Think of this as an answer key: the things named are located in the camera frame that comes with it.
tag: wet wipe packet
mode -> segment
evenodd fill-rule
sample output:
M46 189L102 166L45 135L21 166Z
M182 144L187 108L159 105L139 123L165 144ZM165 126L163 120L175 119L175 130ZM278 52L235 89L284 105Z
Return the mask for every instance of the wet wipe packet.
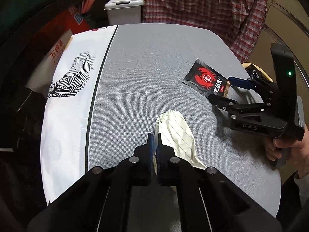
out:
M182 82L205 97L208 97L210 94L227 97L228 89L231 85L219 72L198 59Z

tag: crumpled paper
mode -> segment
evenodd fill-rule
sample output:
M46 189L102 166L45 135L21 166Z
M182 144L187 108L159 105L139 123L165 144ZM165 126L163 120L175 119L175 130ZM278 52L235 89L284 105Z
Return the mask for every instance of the crumpled paper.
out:
M193 133L179 111L169 110L157 118L155 137L158 133L161 133L162 144L172 147L177 157L185 159L193 167L206 168L197 158Z

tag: trash can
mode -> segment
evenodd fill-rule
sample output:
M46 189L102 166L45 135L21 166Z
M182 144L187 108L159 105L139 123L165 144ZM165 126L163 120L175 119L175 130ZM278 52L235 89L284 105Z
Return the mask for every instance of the trash can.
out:
M110 0L105 4L109 25L141 23L144 0Z

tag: bin lid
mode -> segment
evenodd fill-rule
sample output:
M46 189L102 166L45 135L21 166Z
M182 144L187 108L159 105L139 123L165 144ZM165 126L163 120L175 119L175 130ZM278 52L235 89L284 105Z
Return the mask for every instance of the bin lid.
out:
M139 7L144 5L144 0L110 0L105 4L104 9L120 9L120 8L131 8Z

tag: gray sleeve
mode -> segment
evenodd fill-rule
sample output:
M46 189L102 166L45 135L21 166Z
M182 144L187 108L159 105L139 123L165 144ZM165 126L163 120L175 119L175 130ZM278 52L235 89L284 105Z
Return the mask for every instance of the gray sleeve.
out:
M306 201L309 199L309 174L299 179L298 173L296 173L294 176L294 181L299 187L299 198L303 207Z

